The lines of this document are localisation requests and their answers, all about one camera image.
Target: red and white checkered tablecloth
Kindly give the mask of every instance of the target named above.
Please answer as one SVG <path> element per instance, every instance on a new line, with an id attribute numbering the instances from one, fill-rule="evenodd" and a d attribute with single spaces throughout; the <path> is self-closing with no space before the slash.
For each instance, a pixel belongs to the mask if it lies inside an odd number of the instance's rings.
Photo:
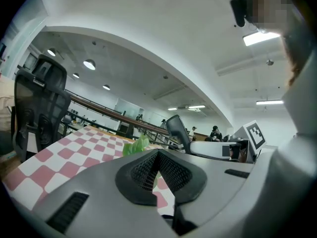
<path id="1" fill-rule="evenodd" d="M 37 202 L 86 168 L 122 157 L 125 138 L 87 126 L 55 142 L 22 163 L 3 180 L 12 198 L 32 210 Z M 147 150 L 160 148 L 150 145 Z M 153 194 L 158 212 L 173 215 L 175 197 L 162 177 Z"/>

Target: white ceiling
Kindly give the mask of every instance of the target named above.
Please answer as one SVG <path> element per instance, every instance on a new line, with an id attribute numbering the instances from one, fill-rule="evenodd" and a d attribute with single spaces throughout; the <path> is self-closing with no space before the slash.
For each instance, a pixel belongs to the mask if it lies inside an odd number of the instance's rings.
<path id="1" fill-rule="evenodd" d="M 277 38 L 246 47 L 242 37 L 254 32 L 255 28 L 248 23 L 244 28 L 234 26 L 229 1 L 44 0 L 44 4 L 53 16 L 71 12 L 70 16 L 84 17 L 84 13 L 89 13 L 113 22 L 129 22 L 131 29 L 142 27 L 144 33 L 182 51 L 181 54 L 187 56 L 197 69 L 197 74 L 203 75 L 210 85 L 220 82 L 223 88 L 219 88 L 218 94 L 228 92 L 235 108 L 261 110 L 264 107 L 257 107 L 256 100 L 280 99 L 287 89 L 288 64 L 281 40 Z M 98 84 L 102 84 L 108 79 L 135 84 L 165 107 L 175 106 L 175 102 L 177 105 L 204 103 L 194 91 L 184 89 L 184 84 L 164 69 L 116 44 L 98 40 L 93 46 L 93 38 L 88 36 L 62 32 L 55 36 L 50 36 L 53 33 L 40 34 L 42 37 L 35 39 L 35 46 L 42 50 L 56 47 L 69 63 L 73 63 L 69 71 L 84 75 L 81 79 L 87 83 L 95 84 L 100 80 Z M 41 47 L 41 40 L 47 40 L 49 47 Z M 82 60 L 87 58 L 93 58 L 97 68 L 101 68 L 96 70 L 94 79 L 85 74 Z M 273 66 L 267 67 L 268 58 L 274 60 Z M 214 77 L 214 69 L 219 78 Z M 165 74 L 169 76 L 168 80 L 162 78 Z"/>

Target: person wearing cap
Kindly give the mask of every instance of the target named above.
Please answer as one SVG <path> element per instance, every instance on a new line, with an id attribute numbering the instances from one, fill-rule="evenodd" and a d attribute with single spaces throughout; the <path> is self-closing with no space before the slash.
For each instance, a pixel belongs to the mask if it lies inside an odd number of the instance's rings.
<path id="1" fill-rule="evenodd" d="M 160 128 L 167 129 L 166 128 L 166 120 L 165 119 L 162 120 L 162 124 L 160 125 Z"/>
<path id="2" fill-rule="evenodd" d="M 195 129 L 197 129 L 197 128 L 193 127 L 192 130 L 188 133 L 190 141 L 193 141 L 193 138 L 195 137 L 194 136 Z"/>
<path id="3" fill-rule="evenodd" d="M 220 133 L 218 126 L 212 127 L 212 133 L 210 134 L 210 138 L 212 142 L 221 142 L 222 141 L 222 134 Z"/>

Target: black slot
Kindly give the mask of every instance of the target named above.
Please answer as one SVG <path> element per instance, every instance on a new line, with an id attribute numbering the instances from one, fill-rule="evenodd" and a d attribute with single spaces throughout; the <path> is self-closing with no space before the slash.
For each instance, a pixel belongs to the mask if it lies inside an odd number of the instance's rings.
<path id="1" fill-rule="evenodd" d="M 47 224 L 62 234 L 65 233 L 88 197 L 89 195 L 84 193 L 73 193 L 47 221 Z"/>
<path id="2" fill-rule="evenodd" d="M 239 170 L 234 170 L 234 169 L 227 169 L 225 171 L 226 174 L 236 176 L 236 177 L 241 177 L 241 178 L 248 178 L 249 174 L 248 172 L 243 172 Z"/>

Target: wooden handrail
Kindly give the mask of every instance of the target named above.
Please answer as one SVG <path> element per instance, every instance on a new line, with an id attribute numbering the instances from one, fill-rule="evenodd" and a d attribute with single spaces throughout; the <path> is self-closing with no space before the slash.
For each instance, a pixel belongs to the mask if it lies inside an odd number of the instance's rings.
<path id="1" fill-rule="evenodd" d="M 128 117 L 125 117 L 123 115 L 120 115 L 118 114 L 117 112 L 114 112 L 114 111 L 111 111 L 109 109 L 105 109 L 105 108 L 101 108 L 97 105 L 94 105 L 93 103 L 89 102 L 89 101 L 86 101 L 84 99 L 81 99 L 73 94 L 70 94 L 70 98 L 72 101 L 88 108 L 88 109 L 91 109 L 91 110 L 94 110 L 102 115 L 105 115 L 107 117 L 110 117 L 110 118 L 113 118 L 113 119 L 117 119 L 119 121 L 123 121 L 123 122 L 126 122 L 126 123 L 129 123 L 129 124 L 133 124 L 137 127 L 140 127 L 140 128 L 144 128 L 144 129 L 147 129 L 147 130 L 150 130 L 150 131 L 154 131 L 154 132 L 157 132 L 157 133 L 160 133 L 160 134 L 163 134 L 163 135 L 168 135 L 168 131 L 165 130 L 165 129 L 162 129 L 162 128 L 159 128 L 159 127 L 156 127 L 156 126 L 152 126 L 152 125 L 148 125 L 146 123 L 142 123 L 142 122 L 139 122 L 139 121 L 136 121 L 134 119 L 131 119 L 131 118 L 128 118 Z"/>

